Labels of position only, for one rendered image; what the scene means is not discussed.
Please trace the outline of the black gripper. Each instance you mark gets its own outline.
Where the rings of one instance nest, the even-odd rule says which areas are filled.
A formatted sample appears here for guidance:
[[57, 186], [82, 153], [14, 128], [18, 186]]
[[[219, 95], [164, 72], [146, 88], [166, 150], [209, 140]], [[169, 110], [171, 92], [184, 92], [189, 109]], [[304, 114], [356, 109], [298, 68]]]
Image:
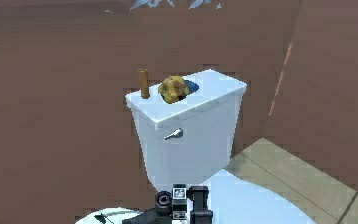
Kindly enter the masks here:
[[161, 191], [155, 196], [155, 207], [122, 221], [122, 224], [172, 224], [172, 196]]

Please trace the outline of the silver flush lever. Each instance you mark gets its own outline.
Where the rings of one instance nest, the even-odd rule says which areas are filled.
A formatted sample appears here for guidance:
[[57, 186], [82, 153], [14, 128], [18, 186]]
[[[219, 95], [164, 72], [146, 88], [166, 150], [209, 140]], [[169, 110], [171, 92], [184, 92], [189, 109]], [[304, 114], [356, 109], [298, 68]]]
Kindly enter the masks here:
[[181, 138], [183, 136], [183, 130], [181, 128], [176, 129], [171, 134], [164, 137], [165, 140], [173, 139], [173, 138]]

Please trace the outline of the white toilet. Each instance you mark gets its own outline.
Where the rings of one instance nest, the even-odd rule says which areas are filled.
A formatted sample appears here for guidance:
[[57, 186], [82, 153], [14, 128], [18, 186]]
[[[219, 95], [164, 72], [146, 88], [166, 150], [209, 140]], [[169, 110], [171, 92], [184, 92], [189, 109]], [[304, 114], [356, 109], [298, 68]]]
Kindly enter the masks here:
[[[157, 193], [174, 184], [207, 186], [212, 224], [315, 224], [282, 196], [241, 180], [226, 169], [246, 83], [212, 69], [185, 76], [199, 89], [175, 103], [166, 103], [157, 86], [150, 97], [126, 95], [142, 149], [148, 180]], [[181, 138], [165, 140], [176, 129]], [[122, 224], [144, 211], [105, 208], [75, 224]]]

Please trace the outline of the yellow brown crumpled lump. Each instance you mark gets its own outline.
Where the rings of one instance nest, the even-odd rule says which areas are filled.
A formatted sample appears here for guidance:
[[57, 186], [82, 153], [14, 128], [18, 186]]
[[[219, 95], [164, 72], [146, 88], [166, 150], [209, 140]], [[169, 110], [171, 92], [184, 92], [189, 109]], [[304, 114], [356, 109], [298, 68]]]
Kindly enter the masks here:
[[158, 93], [166, 103], [172, 104], [186, 98], [189, 87], [181, 76], [170, 76], [160, 84]]

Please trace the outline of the blue round dish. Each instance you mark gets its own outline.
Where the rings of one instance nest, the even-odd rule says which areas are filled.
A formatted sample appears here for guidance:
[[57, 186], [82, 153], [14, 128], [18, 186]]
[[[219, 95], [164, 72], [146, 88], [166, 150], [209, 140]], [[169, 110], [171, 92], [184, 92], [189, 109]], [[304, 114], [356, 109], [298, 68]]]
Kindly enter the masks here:
[[193, 81], [185, 80], [184, 83], [187, 85], [190, 94], [195, 93], [199, 89], [199, 86]]

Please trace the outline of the brown cardboard tube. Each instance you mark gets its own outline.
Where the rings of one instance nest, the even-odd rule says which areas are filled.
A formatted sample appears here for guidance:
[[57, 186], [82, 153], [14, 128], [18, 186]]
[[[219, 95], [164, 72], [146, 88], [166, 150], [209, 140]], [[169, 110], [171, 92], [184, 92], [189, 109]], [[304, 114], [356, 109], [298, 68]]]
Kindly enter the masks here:
[[141, 90], [141, 97], [148, 99], [150, 97], [149, 85], [148, 85], [148, 71], [146, 69], [139, 69], [139, 84]]

